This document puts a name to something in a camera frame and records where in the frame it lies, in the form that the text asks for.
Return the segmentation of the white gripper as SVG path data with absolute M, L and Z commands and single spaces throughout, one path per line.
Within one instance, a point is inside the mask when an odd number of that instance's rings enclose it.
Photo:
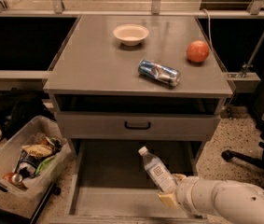
M 191 215 L 212 215 L 215 212 L 212 192 L 215 186 L 214 180 L 206 180 L 197 176 L 186 177 L 183 174 L 174 174 L 179 182 L 176 195 L 174 192 L 159 192 L 160 201 L 171 209 L 180 207 Z

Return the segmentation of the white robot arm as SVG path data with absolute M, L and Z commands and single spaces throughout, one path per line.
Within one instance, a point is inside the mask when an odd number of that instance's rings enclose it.
M 160 201 L 190 215 L 223 217 L 232 224 L 264 224 L 264 189 L 232 180 L 174 175 L 177 187 Z

